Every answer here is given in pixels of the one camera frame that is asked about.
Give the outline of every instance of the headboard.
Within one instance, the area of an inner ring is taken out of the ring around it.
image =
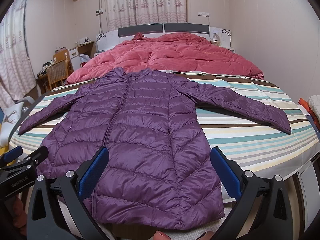
[[[137,33],[142,33],[148,38],[157,38],[163,34],[175,32],[194,33],[207,40],[210,40],[210,37],[217,33],[221,40],[221,46],[230,48],[230,30],[195,23],[155,23],[119,28],[97,35],[97,46],[99,51],[108,50],[123,41],[131,40]]]

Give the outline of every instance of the curtain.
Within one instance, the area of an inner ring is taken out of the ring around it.
[[[167,22],[187,22],[186,0],[107,0],[109,31]]]
[[[24,36],[26,0],[14,0],[0,23],[0,107],[7,108],[36,86]]]

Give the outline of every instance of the blue gripper pad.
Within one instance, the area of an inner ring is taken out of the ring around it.
[[[217,147],[212,148],[210,153],[210,161],[226,191],[228,192],[228,195],[238,201],[241,197],[240,181],[228,163],[221,156]]]
[[[4,162],[5,163],[10,163],[13,162],[16,158],[18,158],[19,156],[21,156],[23,153],[22,147],[21,146],[17,146],[14,149],[12,149],[11,151],[7,152],[4,154]]]
[[[109,161],[109,152],[107,148],[102,148],[98,152],[95,160],[92,162],[86,173],[83,175],[79,182],[79,199],[82,202],[84,199],[89,198],[95,186],[97,185],[104,169]]]

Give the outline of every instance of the orange cloth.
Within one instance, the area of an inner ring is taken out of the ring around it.
[[[304,107],[304,109],[307,110],[307,112],[311,115],[313,122],[315,123],[316,127],[320,130],[320,123],[316,116],[316,114],[312,111],[312,109],[309,107],[308,103],[303,100],[302,98],[299,99],[299,104]]]

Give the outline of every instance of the striped bed sheet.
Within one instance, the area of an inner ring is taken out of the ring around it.
[[[275,174],[287,179],[320,151],[314,128],[297,105],[276,85],[249,77],[204,72],[166,71],[185,76],[191,81],[228,87],[249,98],[283,109],[288,116],[292,134],[288,135],[266,123],[257,123],[227,110],[212,107],[197,108],[198,122],[211,147],[218,146],[227,158],[236,161],[243,170],[257,176],[272,178]],[[63,86],[52,90],[37,104],[29,115],[41,111],[54,98],[75,93],[84,83]],[[65,118],[66,113],[10,140],[10,147],[22,146],[24,153],[36,150],[53,127]],[[224,200],[229,199],[225,189]]]

